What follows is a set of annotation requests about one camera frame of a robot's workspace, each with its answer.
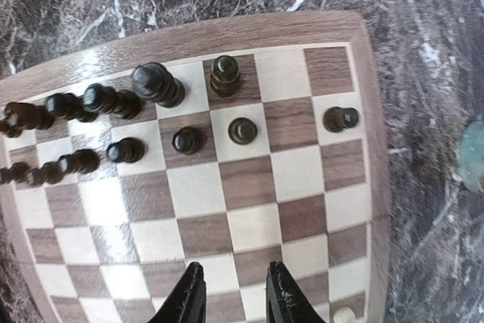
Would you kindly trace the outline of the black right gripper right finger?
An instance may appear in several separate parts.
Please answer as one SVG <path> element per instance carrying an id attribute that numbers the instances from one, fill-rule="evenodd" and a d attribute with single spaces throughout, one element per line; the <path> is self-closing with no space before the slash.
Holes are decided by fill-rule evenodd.
<path id="1" fill-rule="evenodd" d="M 270 262 L 265 295 L 269 323 L 324 323 L 282 261 Z"/>

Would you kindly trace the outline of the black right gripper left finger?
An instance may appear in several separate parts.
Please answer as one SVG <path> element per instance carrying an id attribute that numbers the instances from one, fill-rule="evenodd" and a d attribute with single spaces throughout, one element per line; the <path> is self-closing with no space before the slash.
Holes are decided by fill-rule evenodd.
<path id="1" fill-rule="evenodd" d="M 191 262 L 172 289 L 153 323 L 205 323 L 206 282 L 203 267 Z"/>

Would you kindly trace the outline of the dark chess pawn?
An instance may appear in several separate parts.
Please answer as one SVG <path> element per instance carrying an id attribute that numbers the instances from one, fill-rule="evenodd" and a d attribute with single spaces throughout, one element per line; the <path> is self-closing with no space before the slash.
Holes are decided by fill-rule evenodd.
<path id="1" fill-rule="evenodd" d="M 249 144 L 255 140 L 257 135 L 256 124 L 246 117 L 238 117 L 232 120 L 228 126 L 228 136 L 235 144 Z"/>
<path id="2" fill-rule="evenodd" d="M 323 124 L 329 132 L 342 132 L 358 125 L 359 114 L 353 107 L 331 107 L 324 112 Z"/>
<path id="3" fill-rule="evenodd" d="M 57 164 L 63 174 L 88 174 L 99 167 L 100 157 L 92 149 L 79 149 L 72 154 L 60 156 Z"/>
<path id="4" fill-rule="evenodd" d="M 186 126 L 179 129 L 172 137 L 172 146 L 175 151 L 191 155 L 197 153 L 203 146 L 205 135 L 202 130 Z"/>
<path id="5" fill-rule="evenodd" d="M 106 155 L 114 163 L 136 163 L 145 155 L 145 146 L 140 139 L 123 138 L 110 144 Z"/>

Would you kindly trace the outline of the dark chess pawn corner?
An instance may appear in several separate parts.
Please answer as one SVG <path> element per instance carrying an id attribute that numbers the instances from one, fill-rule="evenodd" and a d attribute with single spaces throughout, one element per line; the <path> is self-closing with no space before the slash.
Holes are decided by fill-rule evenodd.
<path id="1" fill-rule="evenodd" d="M 16 182 L 30 187 L 39 187 L 44 183 L 54 185 L 63 179 L 64 174 L 54 162 L 46 163 L 41 168 L 30 167 L 25 162 L 13 163 L 9 168 L 1 168 L 1 185 Z"/>

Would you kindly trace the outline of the dark chess piece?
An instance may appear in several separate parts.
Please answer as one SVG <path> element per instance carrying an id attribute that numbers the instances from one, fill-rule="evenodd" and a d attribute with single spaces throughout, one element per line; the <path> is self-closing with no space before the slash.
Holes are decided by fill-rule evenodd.
<path id="1" fill-rule="evenodd" d="M 110 86 L 91 84 L 82 95 L 83 108 L 91 113 L 113 114 L 124 120 L 136 117 L 142 110 L 143 101 L 132 91 L 117 91 Z"/>
<path id="2" fill-rule="evenodd" d="M 241 78 L 237 60 L 229 55 L 217 57 L 210 67 L 209 84 L 212 90 L 223 98 L 238 92 Z"/>
<path id="3" fill-rule="evenodd" d="M 98 115 L 86 111 L 80 97 L 72 93 L 55 93 L 45 100 L 46 110 L 50 115 L 65 120 L 78 120 L 81 123 L 94 122 Z"/>
<path id="4" fill-rule="evenodd" d="M 182 83 L 157 62 L 142 64 L 133 70 L 132 91 L 140 99 L 165 108 L 176 107 L 185 98 Z"/>

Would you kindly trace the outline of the dark chess piece corner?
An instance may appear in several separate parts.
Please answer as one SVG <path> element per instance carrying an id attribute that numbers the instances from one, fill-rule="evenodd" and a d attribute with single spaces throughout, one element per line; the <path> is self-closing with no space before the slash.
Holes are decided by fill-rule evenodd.
<path id="1" fill-rule="evenodd" d="M 8 138 L 16 138 L 23 130 L 46 130 L 54 124 L 54 117 L 42 105 L 9 102 L 1 120 L 1 133 Z"/>

